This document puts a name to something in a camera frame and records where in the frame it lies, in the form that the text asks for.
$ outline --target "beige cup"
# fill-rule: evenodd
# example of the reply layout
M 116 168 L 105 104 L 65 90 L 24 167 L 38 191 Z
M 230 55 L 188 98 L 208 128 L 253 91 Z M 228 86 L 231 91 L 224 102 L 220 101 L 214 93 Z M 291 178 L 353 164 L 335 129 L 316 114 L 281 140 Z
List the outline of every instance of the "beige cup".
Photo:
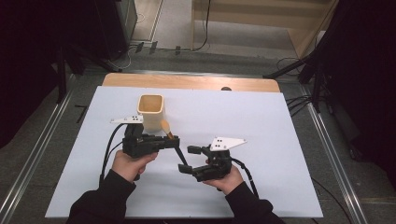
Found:
M 163 96 L 156 94 L 141 95 L 137 103 L 137 113 L 143 115 L 143 126 L 148 133 L 156 133 L 162 129 L 161 120 L 165 104 Z

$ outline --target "person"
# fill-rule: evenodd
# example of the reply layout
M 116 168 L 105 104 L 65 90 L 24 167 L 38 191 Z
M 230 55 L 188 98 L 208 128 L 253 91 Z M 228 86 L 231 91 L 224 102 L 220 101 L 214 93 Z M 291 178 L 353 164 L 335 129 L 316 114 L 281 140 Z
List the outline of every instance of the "person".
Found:
M 85 192 L 70 208 L 66 224 L 122 223 L 125 218 L 126 201 L 136 188 L 134 178 L 143 174 L 146 165 L 154 161 L 158 153 L 133 159 L 122 150 L 117 151 L 113 165 L 97 190 Z M 239 170 L 232 166 L 231 172 L 222 179 L 207 180 L 205 184 L 220 189 L 230 205 L 233 224 L 284 223 L 272 212 L 273 206 L 258 199 L 248 188 Z

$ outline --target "table surface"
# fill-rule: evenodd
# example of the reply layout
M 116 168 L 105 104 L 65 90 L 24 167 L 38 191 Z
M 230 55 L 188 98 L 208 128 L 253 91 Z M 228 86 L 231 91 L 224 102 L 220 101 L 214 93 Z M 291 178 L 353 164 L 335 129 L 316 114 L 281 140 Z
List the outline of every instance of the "table surface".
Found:
M 214 91 L 224 86 L 233 90 Z M 261 198 L 272 202 L 274 212 L 281 217 L 322 217 L 289 110 L 274 80 L 152 74 L 106 76 L 92 98 L 46 217 L 67 217 L 83 192 L 97 188 L 103 147 L 115 128 L 109 121 L 133 115 L 138 96 L 148 92 L 164 96 L 165 117 L 172 132 L 181 136 L 182 150 L 207 146 L 214 136 L 247 139 L 232 155 L 249 167 Z M 122 137 L 119 131 L 114 144 Z M 192 167 L 205 160 L 189 153 L 185 157 Z M 161 151 L 128 199 L 126 217 L 233 216 L 221 193 L 180 174 L 178 163 L 173 150 Z

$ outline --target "wooden table edge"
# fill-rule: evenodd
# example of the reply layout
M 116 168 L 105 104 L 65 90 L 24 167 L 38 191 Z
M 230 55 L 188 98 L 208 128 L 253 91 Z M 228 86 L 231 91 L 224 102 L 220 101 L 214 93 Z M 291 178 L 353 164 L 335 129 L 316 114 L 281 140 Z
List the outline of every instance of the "wooden table edge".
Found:
M 273 79 L 170 74 L 109 73 L 103 86 L 219 91 L 228 87 L 232 91 L 280 92 L 279 85 Z

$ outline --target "cable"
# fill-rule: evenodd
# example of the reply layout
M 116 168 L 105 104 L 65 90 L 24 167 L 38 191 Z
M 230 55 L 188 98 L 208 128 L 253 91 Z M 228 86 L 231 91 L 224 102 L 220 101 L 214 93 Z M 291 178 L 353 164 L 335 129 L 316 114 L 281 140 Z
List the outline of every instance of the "cable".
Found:
M 210 11 L 210 5 L 211 5 L 211 0 L 209 0 L 209 3 L 207 4 L 207 12 L 206 12 L 206 28 L 204 29 L 205 30 L 205 41 L 204 41 L 204 44 L 202 44 L 202 46 L 201 47 L 199 47 L 198 49 L 193 49 L 193 51 L 196 51 L 196 50 L 200 50 L 205 44 L 206 44 L 206 41 L 207 41 L 207 34 L 208 34 L 208 31 L 207 31 L 207 24 L 209 23 L 209 11 Z
M 347 218 L 348 222 L 349 222 L 350 224 L 352 224 L 352 220 L 350 220 L 350 217 L 349 217 L 349 215 L 347 214 L 346 209 L 343 207 L 343 205 L 340 204 L 340 202 L 338 202 L 338 200 L 335 198 L 335 196 L 334 196 L 328 189 L 326 189 L 323 185 L 321 185 L 314 177 L 311 176 L 311 179 L 312 179 L 315 183 L 317 183 L 319 186 L 321 186 L 324 190 L 326 190 L 326 191 L 330 194 L 330 196 L 332 196 L 332 198 L 335 200 L 335 202 L 336 202 L 336 203 L 340 206 L 340 208 L 343 210 L 344 214 L 346 215 L 346 218 Z
M 278 71 L 280 71 L 280 68 L 279 68 L 280 62 L 282 62 L 282 61 L 284 61 L 284 60 L 296 60 L 297 62 L 301 62 L 301 63 L 303 63 L 304 65 L 307 65 L 307 66 L 311 66 L 311 67 L 312 67 L 312 65 L 306 63 L 306 62 L 305 62 L 304 60 L 302 60 L 302 59 L 298 59 L 298 58 L 283 58 L 283 59 L 280 59 L 279 61 L 277 61 L 277 63 L 276 63 L 276 68 L 277 68 Z M 288 76 L 298 76 L 298 75 L 300 75 L 301 71 L 298 69 L 298 67 L 296 67 L 295 69 L 297 70 L 298 74 L 289 74 L 289 73 L 285 73 L 285 75 L 288 75 Z
M 326 97 L 320 96 L 319 99 L 322 102 L 323 101 L 326 102 L 326 104 L 328 103 Z M 295 109 L 297 107 L 300 107 L 300 108 L 297 109 L 297 111 L 295 111 L 294 113 L 292 113 L 290 115 L 291 117 L 294 117 L 303 108 L 305 108 L 307 105 L 312 103 L 312 96 L 311 95 L 303 95 L 303 96 L 287 99 L 286 102 L 287 102 L 287 105 L 288 105 L 289 112 L 291 112 L 293 109 Z
M 143 47 L 143 49 L 152 49 L 152 47 Z M 190 53 L 206 53 L 209 49 L 210 49 L 210 44 L 208 44 L 208 48 L 205 49 L 205 50 L 195 50 L 195 49 L 159 49 L 159 48 L 155 48 L 155 50 L 190 52 Z
M 113 148 L 111 148 L 110 152 L 108 152 L 108 155 L 107 155 L 107 162 L 108 162 L 108 159 L 110 159 L 111 153 L 112 153 L 117 147 L 119 147 L 121 144 L 122 144 L 122 142 L 116 144 Z
M 107 148 L 106 148 L 106 153 L 105 153 L 105 158 L 103 159 L 103 166 L 102 166 L 102 173 L 99 176 L 99 185 L 102 183 L 102 181 L 105 179 L 105 169 L 107 166 L 108 162 L 108 155 L 109 155 L 109 150 L 111 146 L 111 142 L 113 141 L 114 135 L 116 135 L 116 132 L 119 130 L 120 127 L 122 127 L 124 124 L 120 124 L 117 126 L 117 128 L 113 131 L 113 134 L 111 134 L 110 139 L 108 140 Z
M 110 63 L 111 65 L 115 66 L 116 68 L 119 68 L 119 69 L 124 69 L 124 68 L 127 68 L 127 67 L 131 66 L 132 59 L 131 59 L 131 55 L 129 55 L 129 53 L 131 52 L 132 49 L 135 49 L 135 48 L 129 48 L 128 51 L 127 51 L 128 60 L 129 60 L 128 65 L 120 67 L 120 66 L 117 66 L 114 63 L 112 63 L 110 60 L 108 60 L 107 62 Z
M 143 15 L 142 13 L 137 13 L 137 15 L 138 16 L 141 15 L 143 17 L 143 19 L 141 21 L 137 21 L 136 23 L 140 23 L 146 19 L 145 15 Z
M 248 168 L 246 167 L 246 165 L 245 165 L 244 163 L 242 163 L 241 161 L 235 159 L 235 158 L 231 158 L 231 161 L 234 161 L 234 162 L 235 162 L 236 164 L 238 164 L 243 170 L 245 170 L 245 172 L 247 173 L 248 181 L 250 182 L 250 186 L 251 186 L 251 189 L 253 190 L 254 195 L 256 195 L 257 198 L 260 198 L 260 197 L 259 197 L 259 192 L 257 192 L 256 185 L 254 184 L 253 177 L 251 176 L 250 171 L 248 170 Z

